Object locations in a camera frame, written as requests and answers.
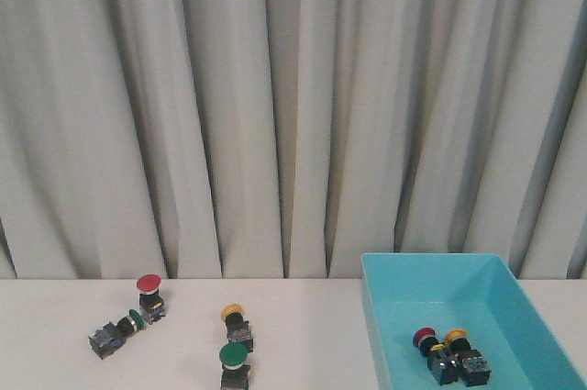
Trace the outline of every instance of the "blue plastic bin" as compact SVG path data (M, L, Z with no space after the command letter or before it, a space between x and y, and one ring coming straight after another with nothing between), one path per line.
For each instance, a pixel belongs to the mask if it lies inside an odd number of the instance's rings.
M469 332L492 369L480 389L587 390L517 280L493 254L366 253L363 308L381 390L438 390L412 344L425 326L441 339ZM449 389L467 388L462 381Z

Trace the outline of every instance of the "red button cap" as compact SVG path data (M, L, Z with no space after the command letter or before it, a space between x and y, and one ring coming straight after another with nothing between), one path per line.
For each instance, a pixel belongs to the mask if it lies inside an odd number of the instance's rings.
M412 342L414 343L415 347L418 347L420 340L423 339L426 335L436 335L437 332L432 328L421 328L418 332L414 334L414 339Z
M161 284L161 277L155 273L148 273L137 280L137 288L142 292L153 292Z

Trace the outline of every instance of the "curtain fold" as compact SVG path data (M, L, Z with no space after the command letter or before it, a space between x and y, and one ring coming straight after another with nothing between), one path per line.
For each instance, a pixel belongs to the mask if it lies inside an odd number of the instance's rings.
M0 0L0 278L587 271L587 0Z

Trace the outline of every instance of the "gray curtain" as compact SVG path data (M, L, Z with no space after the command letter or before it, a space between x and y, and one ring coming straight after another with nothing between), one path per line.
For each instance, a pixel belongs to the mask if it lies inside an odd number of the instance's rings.
M0 0L0 277L585 277L586 3Z

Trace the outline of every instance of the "white table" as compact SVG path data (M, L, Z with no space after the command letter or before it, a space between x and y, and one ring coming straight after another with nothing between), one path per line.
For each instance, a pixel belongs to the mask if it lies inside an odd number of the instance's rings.
M587 375L587 281L523 287ZM220 310L255 334L251 390L375 390L359 280L164 280L168 316L101 361L87 336L138 307L132 280L0 281L0 389L217 389Z

